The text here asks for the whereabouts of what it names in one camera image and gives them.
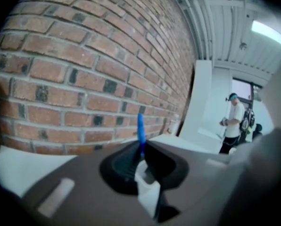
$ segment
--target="black pants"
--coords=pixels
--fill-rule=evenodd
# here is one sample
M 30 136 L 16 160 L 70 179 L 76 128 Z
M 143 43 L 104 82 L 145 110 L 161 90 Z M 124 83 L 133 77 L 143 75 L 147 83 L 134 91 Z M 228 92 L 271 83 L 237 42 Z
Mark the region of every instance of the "black pants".
M 230 149 L 237 144 L 238 137 L 228 138 L 226 137 L 223 141 L 220 153 L 228 154 Z

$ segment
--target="blue stick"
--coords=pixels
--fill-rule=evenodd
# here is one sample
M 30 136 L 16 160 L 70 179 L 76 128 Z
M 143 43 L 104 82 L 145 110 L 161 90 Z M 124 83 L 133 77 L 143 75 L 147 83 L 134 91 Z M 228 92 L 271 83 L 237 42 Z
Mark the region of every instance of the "blue stick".
M 144 128 L 144 118 L 141 113 L 138 114 L 137 118 L 137 136 L 140 142 L 140 154 L 145 155 L 145 144 L 146 144 L 146 134 Z

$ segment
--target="person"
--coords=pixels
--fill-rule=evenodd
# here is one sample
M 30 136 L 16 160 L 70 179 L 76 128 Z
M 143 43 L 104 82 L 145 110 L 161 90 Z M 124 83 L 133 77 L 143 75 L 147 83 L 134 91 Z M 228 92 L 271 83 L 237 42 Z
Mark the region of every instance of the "person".
M 253 132 L 253 140 L 257 137 L 257 136 L 262 136 L 262 125 L 261 124 L 257 124 L 256 125 L 256 129 Z
M 232 93 L 229 96 L 229 101 L 233 106 L 233 113 L 231 113 L 229 119 L 222 120 L 221 126 L 226 126 L 225 139 L 219 153 L 228 154 L 230 149 L 237 144 L 240 134 L 240 123 L 243 120 L 245 108 L 239 101 L 238 95 Z

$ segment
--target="fluorescent light fixture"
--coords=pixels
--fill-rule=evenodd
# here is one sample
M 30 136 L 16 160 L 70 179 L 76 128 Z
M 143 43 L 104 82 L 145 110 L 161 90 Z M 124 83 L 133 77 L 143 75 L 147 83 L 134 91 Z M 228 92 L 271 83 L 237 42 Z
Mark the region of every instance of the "fluorescent light fixture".
M 281 44 L 281 34 L 263 23 L 254 20 L 252 31 L 265 35 Z

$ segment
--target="teal headband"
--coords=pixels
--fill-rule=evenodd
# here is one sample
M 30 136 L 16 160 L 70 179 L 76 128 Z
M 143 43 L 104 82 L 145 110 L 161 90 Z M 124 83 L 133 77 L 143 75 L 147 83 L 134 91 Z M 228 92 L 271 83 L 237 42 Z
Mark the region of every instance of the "teal headband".
M 229 98 L 229 100 L 233 100 L 233 99 L 236 99 L 236 98 L 238 98 L 238 96 L 237 95 L 233 95 L 231 98 Z

